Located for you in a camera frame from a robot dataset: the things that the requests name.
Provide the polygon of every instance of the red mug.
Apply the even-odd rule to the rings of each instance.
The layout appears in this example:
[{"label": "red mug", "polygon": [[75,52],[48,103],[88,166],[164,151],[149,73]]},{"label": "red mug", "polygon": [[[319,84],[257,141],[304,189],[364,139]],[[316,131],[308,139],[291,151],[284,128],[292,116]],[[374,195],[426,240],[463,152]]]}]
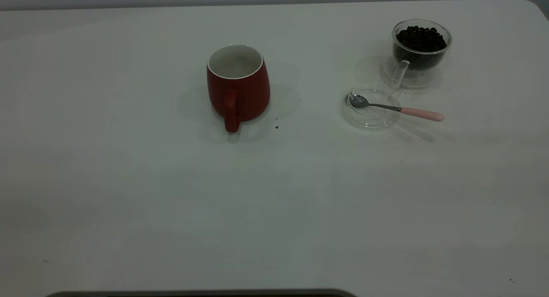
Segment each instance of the red mug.
[{"label": "red mug", "polygon": [[263,56],[248,45],[222,47],[208,59],[208,94],[228,132],[267,108],[271,96]]}]

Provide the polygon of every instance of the pink spoon handle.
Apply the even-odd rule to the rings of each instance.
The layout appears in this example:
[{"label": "pink spoon handle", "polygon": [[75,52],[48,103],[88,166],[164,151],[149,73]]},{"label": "pink spoon handle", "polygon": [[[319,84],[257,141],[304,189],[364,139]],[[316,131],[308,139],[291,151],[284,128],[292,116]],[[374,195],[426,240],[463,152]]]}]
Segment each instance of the pink spoon handle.
[{"label": "pink spoon handle", "polygon": [[441,113],[435,113],[433,111],[428,110],[418,110],[418,109],[411,109],[411,108],[401,108],[400,113],[415,116],[419,118],[434,120],[434,121],[443,121],[444,115]]}]

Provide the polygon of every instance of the glass handle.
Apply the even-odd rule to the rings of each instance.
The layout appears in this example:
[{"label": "glass handle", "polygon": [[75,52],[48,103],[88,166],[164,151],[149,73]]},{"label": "glass handle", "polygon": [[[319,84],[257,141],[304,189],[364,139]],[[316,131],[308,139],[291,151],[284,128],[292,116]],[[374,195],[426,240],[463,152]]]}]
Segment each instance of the glass handle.
[{"label": "glass handle", "polygon": [[395,73],[392,75],[391,87],[393,90],[400,90],[400,84],[402,84],[402,78],[404,78],[404,73],[408,70],[410,62],[408,60],[400,61],[400,64],[396,68]]}]

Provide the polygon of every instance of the mug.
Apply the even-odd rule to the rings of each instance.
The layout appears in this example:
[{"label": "mug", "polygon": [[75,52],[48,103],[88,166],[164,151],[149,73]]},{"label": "mug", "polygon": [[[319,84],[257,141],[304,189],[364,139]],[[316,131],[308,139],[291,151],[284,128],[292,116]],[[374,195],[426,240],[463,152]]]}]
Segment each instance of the mug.
[{"label": "mug", "polygon": [[215,51],[208,59],[208,94],[225,119],[225,129],[238,131],[241,121],[258,117],[269,104],[271,88],[263,56],[248,45]]},{"label": "mug", "polygon": [[[430,30],[434,28],[444,39],[446,47],[438,51],[416,51],[400,43],[397,35],[414,26]],[[384,58],[382,64],[384,80],[395,91],[404,88],[427,92],[437,88],[441,81],[441,70],[437,66],[447,55],[451,45],[452,36],[449,31],[436,22],[413,19],[396,24],[392,30],[391,54]]]}]

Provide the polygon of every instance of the glass saucer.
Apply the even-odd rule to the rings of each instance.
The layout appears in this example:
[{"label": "glass saucer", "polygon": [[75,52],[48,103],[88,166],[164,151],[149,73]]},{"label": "glass saucer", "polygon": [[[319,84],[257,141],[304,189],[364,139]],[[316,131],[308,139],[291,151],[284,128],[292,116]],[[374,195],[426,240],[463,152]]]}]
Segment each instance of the glass saucer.
[{"label": "glass saucer", "polygon": [[399,112],[376,106],[366,106],[365,108],[355,108],[349,102],[350,94],[358,94],[365,97],[368,102],[376,104],[385,104],[400,107],[400,103],[393,96],[392,92],[380,84],[365,84],[354,86],[351,91],[345,95],[341,102],[341,113],[343,118],[351,125],[359,129],[386,129],[390,127],[399,116]]}]

